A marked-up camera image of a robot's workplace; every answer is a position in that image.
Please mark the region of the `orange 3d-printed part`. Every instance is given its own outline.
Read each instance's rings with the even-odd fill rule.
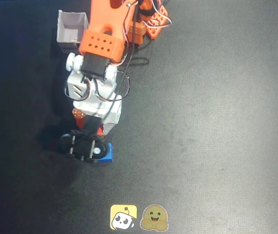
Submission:
[[[165,7],[162,5],[161,8],[158,10],[160,13],[162,13],[165,16],[168,16],[168,12],[165,9]],[[160,22],[160,25],[164,25],[167,22],[167,19],[159,15],[157,12],[152,16],[152,19],[158,20]],[[159,25],[159,23],[155,23],[155,21],[152,22],[155,26]],[[162,28],[148,28],[147,33],[149,37],[154,40],[158,37],[160,34]]]
[[[128,32],[136,0],[126,0],[118,8],[112,8],[119,3],[121,0],[92,0],[89,28],[79,47],[82,55],[92,53],[114,62],[121,61],[126,41],[123,25]]]

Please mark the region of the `black cable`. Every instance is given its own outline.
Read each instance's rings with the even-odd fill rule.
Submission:
[[[121,100],[123,100],[123,99],[125,99],[125,98],[127,97],[127,95],[129,94],[129,90],[130,90],[130,80],[129,80],[129,76],[127,76],[127,74],[126,74],[126,77],[127,77],[127,81],[128,81],[127,92],[126,92],[126,94],[125,94],[122,98],[120,98],[120,99],[116,99],[116,100],[115,100],[115,99],[108,99],[108,98],[103,97],[103,96],[100,94],[100,92],[99,92],[98,82],[96,81],[96,79],[94,79],[95,91],[96,91],[96,93],[98,94],[98,96],[99,96],[100,98],[102,98],[103,100],[105,100],[105,101],[121,101]]]
[[[106,114],[105,117],[103,118],[102,123],[106,120],[106,118],[107,118],[107,117],[109,116],[109,114],[111,113],[111,110],[113,109],[113,106],[114,106],[114,104],[115,104],[115,102],[116,102],[116,100],[117,100],[117,96],[118,96],[119,93],[120,93],[121,86],[122,86],[123,81],[124,81],[124,79],[125,79],[125,77],[126,77],[126,72],[127,72],[128,68],[129,68],[129,65],[130,65],[130,63],[131,63],[131,60],[132,60],[132,57],[133,57],[133,54],[134,54],[134,46],[135,46],[135,42],[134,42],[134,41],[135,41],[135,23],[136,23],[136,21],[137,21],[138,8],[139,8],[139,7],[138,7],[138,4],[137,4],[137,5],[135,6],[135,11],[134,11],[133,28],[132,28],[132,51],[131,51],[131,54],[130,54],[130,58],[129,58],[129,61],[127,62],[126,67],[125,67],[125,69],[124,69],[124,74],[123,74],[123,76],[122,76],[122,78],[121,78],[121,83],[120,83],[120,86],[119,86],[119,88],[118,88],[118,91],[116,92],[114,101],[112,102],[112,105],[111,105],[109,111],[107,112],[107,114]]]
[[[88,97],[89,97],[89,95],[90,95],[90,93],[91,93],[91,87],[90,87],[90,82],[84,82],[85,84],[87,84],[87,89],[86,89],[86,91],[84,92],[84,94],[81,96],[81,98],[80,99],[74,99],[74,98],[71,98],[68,94],[67,94],[67,80],[65,81],[65,83],[64,83],[64,94],[68,97],[68,98],[70,98],[71,100],[73,100],[73,101],[84,101],[84,100],[86,100]]]

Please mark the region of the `yellow logo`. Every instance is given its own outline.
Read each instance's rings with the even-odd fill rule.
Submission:
[[[130,229],[134,226],[137,218],[137,207],[135,205],[112,205],[111,206],[111,229]]]
[[[165,232],[168,230],[168,214],[160,205],[150,205],[143,212],[140,227],[144,230]]]

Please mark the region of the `white cardboard box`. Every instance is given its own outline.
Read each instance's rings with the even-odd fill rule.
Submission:
[[[79,54],[78,48],[89,23],[85,12],[63,12],[59,10],[56,41],[65,54]]]

